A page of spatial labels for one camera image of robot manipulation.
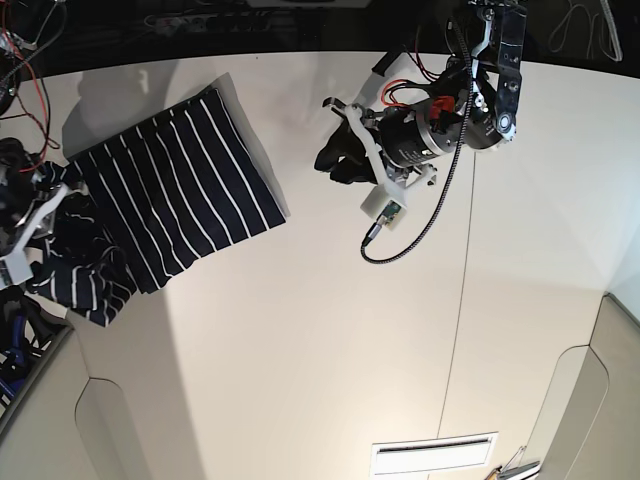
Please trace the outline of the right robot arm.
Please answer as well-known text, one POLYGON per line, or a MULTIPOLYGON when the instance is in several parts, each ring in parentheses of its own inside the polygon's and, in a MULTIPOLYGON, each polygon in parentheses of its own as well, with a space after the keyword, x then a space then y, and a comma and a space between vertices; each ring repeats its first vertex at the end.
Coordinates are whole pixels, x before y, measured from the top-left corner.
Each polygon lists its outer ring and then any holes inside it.
POLYGON ((53 234, 64 198, 85 194, 82 181, 66 180, 64 169, 49 161, 61 148, 52 138, 52 104, 36 60, 64 32, 63 1, 1 3, 1 124, 30 122, 41 143, 30 148, 14 136, 1 136, 1 255, 26 249, 53 234))

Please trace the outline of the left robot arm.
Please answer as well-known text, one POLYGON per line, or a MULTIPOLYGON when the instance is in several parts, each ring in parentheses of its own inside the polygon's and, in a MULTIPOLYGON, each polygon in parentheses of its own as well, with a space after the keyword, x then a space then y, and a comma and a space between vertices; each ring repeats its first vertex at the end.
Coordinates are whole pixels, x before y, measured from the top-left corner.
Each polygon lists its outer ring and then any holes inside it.
POLYGON ((409 58, 421 79, 386 80, 375 91, 380 110, 365 96, 350 104, 325 99, 341 123, 315 170, 337 183, 376 185, 404 203, 411 187, 435 184, 436 158, 511 141, 526 21, 519 1, 465 1, 447 22, 450 56, 441 73, 428 71, 413 48, 409 58))

